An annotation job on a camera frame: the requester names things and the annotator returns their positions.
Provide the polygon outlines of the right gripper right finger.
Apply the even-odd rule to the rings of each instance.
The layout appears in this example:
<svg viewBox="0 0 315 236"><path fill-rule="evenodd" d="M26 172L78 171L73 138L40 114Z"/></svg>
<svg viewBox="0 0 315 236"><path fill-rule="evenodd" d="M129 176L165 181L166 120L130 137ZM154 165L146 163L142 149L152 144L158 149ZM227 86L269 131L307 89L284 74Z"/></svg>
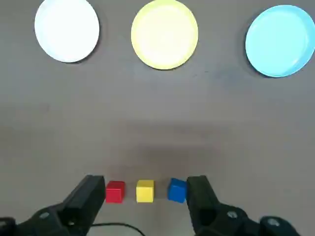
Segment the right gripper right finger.
<svg viewBox="0 0 315 236"><path fill-rule="evenodd" d="M264 216L251 220L241 208L221 203L206 176L187 178L190 218L196 236L298 236L285 219Z"/></svg>

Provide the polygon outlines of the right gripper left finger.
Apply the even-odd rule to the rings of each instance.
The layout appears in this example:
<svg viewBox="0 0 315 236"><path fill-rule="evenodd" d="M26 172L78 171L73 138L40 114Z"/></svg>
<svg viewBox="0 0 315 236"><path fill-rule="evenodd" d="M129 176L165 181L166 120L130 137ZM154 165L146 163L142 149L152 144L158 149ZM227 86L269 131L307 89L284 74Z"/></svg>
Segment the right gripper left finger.
<svg viewBox="0 0 315 236"><path fill-rule="evenodd" d="M2 217L0 234L2 236L85 236L104 200L104 177L87 175L62 202L40 209L20 224L12 217Z"/></svg>

